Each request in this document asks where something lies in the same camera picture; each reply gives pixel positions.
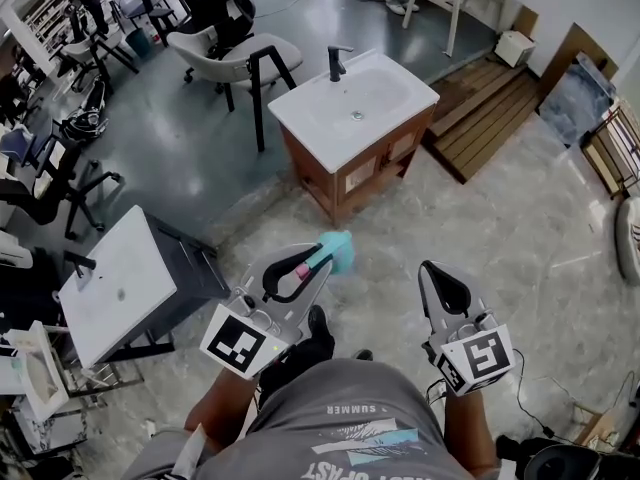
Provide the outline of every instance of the black shoe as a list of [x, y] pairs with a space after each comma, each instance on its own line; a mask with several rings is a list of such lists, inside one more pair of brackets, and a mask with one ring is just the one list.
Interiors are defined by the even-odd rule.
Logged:
[[331, 334], [329, 332], [329, 328], [327, 327], [327, 317], [324, 314], [324, 310], [317, 304], [311, 306], [308, 322], [311, 336], [322, 336]]
[[353, 358], [360, 359], [361, 361], [373, 361], [373, 352], [368, 348], [363, 348], [353, 354]]

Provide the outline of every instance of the white sink basin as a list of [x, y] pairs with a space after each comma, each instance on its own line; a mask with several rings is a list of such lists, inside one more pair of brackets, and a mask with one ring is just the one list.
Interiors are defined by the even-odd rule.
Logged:
[[343, 63], [347, 74], [339, 82], [331, 82], [327, 71], [269, 104], [269, 110], [329, 172], [440, 98], [376, 50]]

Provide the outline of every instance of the faucet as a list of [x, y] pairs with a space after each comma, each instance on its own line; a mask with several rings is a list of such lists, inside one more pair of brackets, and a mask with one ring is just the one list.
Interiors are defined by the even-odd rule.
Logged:
[[340, 75], [344, 75], [347, 72], [342, 62], [340, 62], [340, 50], [352, 52], [353, 48], [350, 46], [329, 46], [327, 49], [329, 50], [329, 80], [339, 82]]

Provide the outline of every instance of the shoe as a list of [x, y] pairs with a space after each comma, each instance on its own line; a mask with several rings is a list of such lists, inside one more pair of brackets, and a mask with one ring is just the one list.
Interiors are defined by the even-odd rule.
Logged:
[[353, 354], [353, 358], [360, 359], [361, 361], [373, 361], [373, 352], [368, 348], [363, 348]]
[[397, 14], [398, 16], [404, 16], [404, 7], [402, 7], [399, 2], [396, 2], [395, 0], [385, 0], [384, 3], [392, 13]]
[[324, 310], [317, 304], [311, 306], [307, 322], [309, 323], [311, 336], [330, 334], [329, 327], [327, 327], [327, 316], [324, 314]]

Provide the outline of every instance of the blue gray floor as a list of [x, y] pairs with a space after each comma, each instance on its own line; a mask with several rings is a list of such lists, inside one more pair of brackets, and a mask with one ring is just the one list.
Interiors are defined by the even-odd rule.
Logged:
[[[378, 2], [358, 0], [254, 0], [255, 33], [270, 32], [297, 45], [304, 63], [294, 71], [298, 83], [328, 69], [327, 45], [355, 48], [354, 54], [378, 48], [423, 80], [433, 80], [489, 49], [494, 33], [474, 18], [460, 18], [453, 59], [442, 53], [450, 15], [424, 3], [409, 30], [401, 17]], [[236, 110], [229, 113], [223, 95], [212, 83], [195, 78], [183, 82], [186, 65], [171, 50], [161, 47], [140, 64], [133, 76], [114, 61], [109, 70], [115, 95], [105, 115], [109, 127], [86, 156], [102, 161], [103, 168], [123, 175], [125, 183], [108, 204], [97, 204], [96, 214], [107, 228], [133, 204], [196, 236], [208, 230], [221, 215], [246, 194], [260, 188], [278, 171], [287, 170], [288, 157], [276, 120], [266, 103], [283, 93], [282, 82], [265, 89], [266, 151], [258, 154], [253, 110], [247, 93], [236, 91]], [[76, 104], [69, 96], [51, 105], [63, 117]], [[107, 181], [104, 193], [115, 185]], [[62, 239], [66, 203], [58, 219], [39, 227], [16, 211], [9, 231], [17, 231], [27, 245], [40, 245], [54, 253], [63, 247], [86, 250], [96, 240], [90, 233], [83, 244]], [[81, 234], [87, 226], [77, 219]]]
[[[405, 180], [346, 225], [353, 271], [330, 278], [318, 299], [335, 355], [368, 347], [426, 389], [439, 373], [420, 348], [429, 326], [416, 273], [427, 258], [453, 263], [480, 277], [488, 305], [526, 357], [522, 404], [558, 435], [575, 438], [582, 416], [572, 397], [601, 411], [612, 407], [640, 361], [640, 292], [618, 272], [614, 215], [582, 153], [565, 150], [535, 114], [464, 186], [419, 149]], [[295, 188], [225, 243], [221, 266], [238, 282], [260, 254], [328, 229], [315, 201]], [[205, 306], [177, 329], [177, 352], [140, 362], [144, 385], [105, 397], [109, 408], [93, 415], [101, 434], [79, 447], [92, 480], [119, 478], [148, 440], [145, 420], [181, 426], [209, 388], [219, 368], [198, 345], [213, 309]], [[517, 406], [519, 380], [518, 368], [484, 390], [494, 436], [540, 435]]]

